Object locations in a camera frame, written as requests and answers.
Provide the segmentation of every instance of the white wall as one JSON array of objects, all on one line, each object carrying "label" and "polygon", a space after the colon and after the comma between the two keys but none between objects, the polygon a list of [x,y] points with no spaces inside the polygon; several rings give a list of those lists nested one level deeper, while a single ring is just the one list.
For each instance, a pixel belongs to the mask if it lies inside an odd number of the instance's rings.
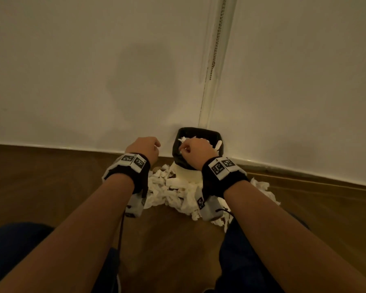
[{"label": "white wall", "polygon": [[0,143],[120,152],[155,135],[170,155],[198,124],[214,1],[0,0]]},{"label": "white wall", "polygon": [[366,0],[238,0],[209,128],[233,157],[366,185]]}]

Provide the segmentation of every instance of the black wrist strap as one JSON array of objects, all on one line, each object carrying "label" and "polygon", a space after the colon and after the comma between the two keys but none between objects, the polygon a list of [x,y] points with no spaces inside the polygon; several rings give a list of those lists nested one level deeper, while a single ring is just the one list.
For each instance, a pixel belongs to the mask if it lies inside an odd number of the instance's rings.
[{"label": "black wrist strap", "polygon": [[228,157],[210,158],[202,167],[202,195],[206,201],[210,195],[224,198],[224,192],[233,184],[246,180],[247,173]]},{"label": "black wrist strap", "polygon": [[148,173],[151,168],[148,158],[141,153],[125,153],[110,166],[103,176],[106,180],[113,174],[125,174],[134,183],[133,194],[142,190],[142,196],[146,197],[148,192]]}]

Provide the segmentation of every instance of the leg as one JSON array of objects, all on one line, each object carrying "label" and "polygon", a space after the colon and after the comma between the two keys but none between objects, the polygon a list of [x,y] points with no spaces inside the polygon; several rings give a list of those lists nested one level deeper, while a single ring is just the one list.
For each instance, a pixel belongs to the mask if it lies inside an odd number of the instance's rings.
[{"label": "leg", "polygon": [[261,262],[236,219],[225,234],[219,259],[222,275],[216,282],[216,292],[284,292]]},{"label": "leg", "polygon": [[[53,227],[29,222],[0,227],[0,280],[53,230]],[[116,252],[110,249],[92,292],[118,292],[116,276],[119,260]]]}]

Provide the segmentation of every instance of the wooden floor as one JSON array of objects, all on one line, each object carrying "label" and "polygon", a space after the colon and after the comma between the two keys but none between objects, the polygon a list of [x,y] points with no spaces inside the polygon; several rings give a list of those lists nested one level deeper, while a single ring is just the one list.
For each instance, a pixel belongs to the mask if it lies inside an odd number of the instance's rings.
[{"label": "wooden floor", "polygon": [[[0,226],[57,226],[101,183],[115,155],[0,145]],[[159,164],[171,163],[161,159]],[[366,275],[366,187],[253,172],[282,207]],[[223,229],[167,206],[127,218],[120,276],[124,292],[201,292],[220,275]]]}]

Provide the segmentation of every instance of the fist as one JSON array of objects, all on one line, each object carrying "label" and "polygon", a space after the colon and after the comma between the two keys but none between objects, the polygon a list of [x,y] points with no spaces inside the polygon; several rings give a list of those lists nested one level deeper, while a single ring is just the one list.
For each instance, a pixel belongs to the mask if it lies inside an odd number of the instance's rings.
[{"label": "fist", "polygon": [[137,138],[134,143],[126,148],[125,153],[144,154],[152,166],[157,161],[158,147],[160,146],[161,144],[156,137]]},{"label": "fist", "polygon": [[217,151],[210,145],[208,140],[205,139],[186,139],[182,145],[180,145],[179,150],[188,164],[199,171],[202,170],[205,162],[211,157],[218,156]]}]

